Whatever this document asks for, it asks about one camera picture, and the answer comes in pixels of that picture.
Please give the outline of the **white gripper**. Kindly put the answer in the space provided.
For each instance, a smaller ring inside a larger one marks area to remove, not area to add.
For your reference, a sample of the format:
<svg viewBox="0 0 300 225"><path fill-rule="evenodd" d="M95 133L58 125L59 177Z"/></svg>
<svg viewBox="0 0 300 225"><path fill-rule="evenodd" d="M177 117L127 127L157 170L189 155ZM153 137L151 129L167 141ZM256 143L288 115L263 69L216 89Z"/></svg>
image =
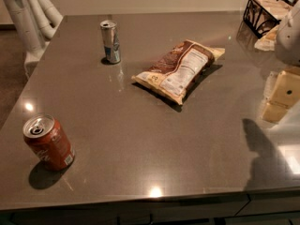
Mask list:
<svg viewBox="0 0 300 225"><path fill-rule="evenodd" d="M275 54L285 64L300 66L300 0L279 24ZM300 100L300 67L271 71L263 96L262 120L278 123Z"/></svg>

